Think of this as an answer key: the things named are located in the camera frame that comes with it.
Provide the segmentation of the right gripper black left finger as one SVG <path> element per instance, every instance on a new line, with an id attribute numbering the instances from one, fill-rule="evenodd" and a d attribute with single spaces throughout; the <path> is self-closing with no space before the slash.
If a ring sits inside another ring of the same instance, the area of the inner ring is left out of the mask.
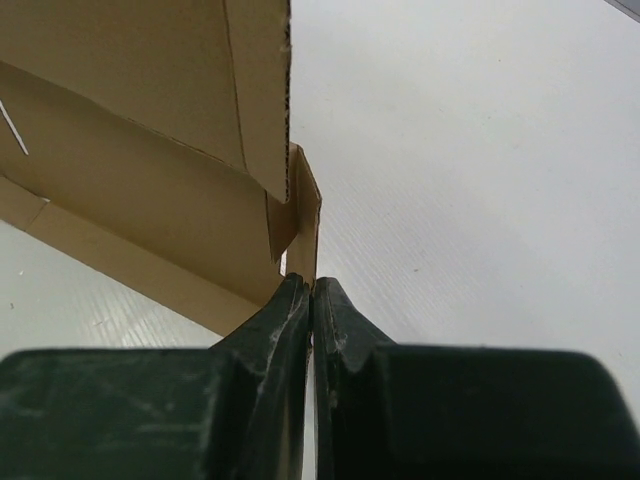
<path id="1" fill-rule="evenodd" d="M 5 479 L 297 479 L 310 292 L 286 276 L 207 349 L 24 350 L 1 363 Z"/>

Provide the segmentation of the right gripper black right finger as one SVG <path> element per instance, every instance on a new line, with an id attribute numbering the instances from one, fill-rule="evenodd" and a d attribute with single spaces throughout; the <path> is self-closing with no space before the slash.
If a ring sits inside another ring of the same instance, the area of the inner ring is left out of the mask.
<path id="1" fill-rule="evenodd" d="M 593 357 L 400 344 L 334 278 L 311 310 L 318 478 L 638 477 L 638 429 Z"/>

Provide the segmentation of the brown cardboard box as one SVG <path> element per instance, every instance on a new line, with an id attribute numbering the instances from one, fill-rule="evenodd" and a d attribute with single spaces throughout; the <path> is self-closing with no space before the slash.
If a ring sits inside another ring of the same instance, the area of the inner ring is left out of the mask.
<path id="1" fill-rule="evenodd" d="M 1 217 L 219 335 L 313 285 L 287 1 L 5 1 Z"/>

